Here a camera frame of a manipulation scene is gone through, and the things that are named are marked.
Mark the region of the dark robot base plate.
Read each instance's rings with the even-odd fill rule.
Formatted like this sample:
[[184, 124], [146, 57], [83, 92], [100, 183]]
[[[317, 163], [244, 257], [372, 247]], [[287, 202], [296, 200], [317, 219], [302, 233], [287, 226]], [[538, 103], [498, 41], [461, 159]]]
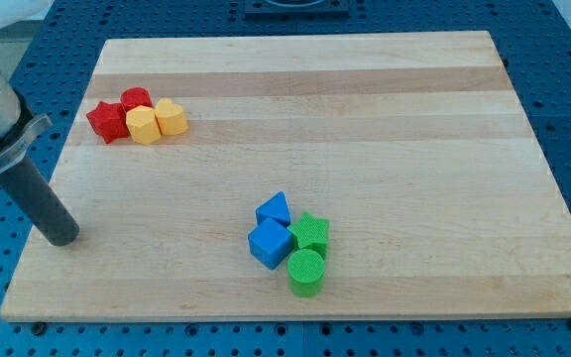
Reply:
[[347, 16], [350, 0], [246, 0], [244, 18], [270, 16], [337, 15]]

